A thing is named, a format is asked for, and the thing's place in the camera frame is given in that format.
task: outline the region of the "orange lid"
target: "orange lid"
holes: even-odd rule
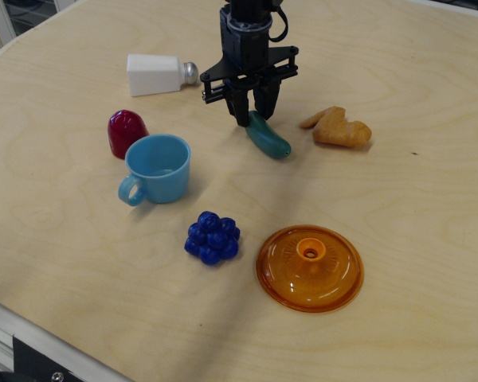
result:
[[[349,303],[363,282],[359,253],[344,237],[315,225],[284,228],[257,257],[257,277],[281,304],[303,312],[328,312]]]

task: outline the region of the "light blue mug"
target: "light blue mug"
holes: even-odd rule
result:
[[[190,147],[175,135],[153,134],[136,141],[126,153],[131,174],[120,183],[120,200],[131,206],[145,199],[154,203],[176,201],[188,188],[190,158]]]

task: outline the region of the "toy cucumber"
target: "toy cucumber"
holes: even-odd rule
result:
[[[246,132],[258,148],[271,158],[285,158],[292,150],[290,144],[281,138],[257,111],[249,112]]]

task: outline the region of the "white salt shaker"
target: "white salt shaker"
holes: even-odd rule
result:
[[[178,57],[130,54],[127,80],[131,96],[178,92],[184,84],[194,84],[198,69],[193,62],[181,64]]]

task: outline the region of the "table surface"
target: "table surface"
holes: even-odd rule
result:
[[[287,0],[280,45],[300,49],[300,69],[269,120],[292,145],[274,160],[201,85],[129,95],[129,53],[214,65],[222,5],[81,0],[1,51],[0,303],[136,381],[478,381],[478,17]],[[297,127],[334,105],[371,127],[367,146]],[[180,201],[118,199],[120,109],[190,144]],[[183,249],[205,210],[242,231],[218,267]],[[295,224],[360,253],[345,308],[290,310],[257,281],[261,245]]]

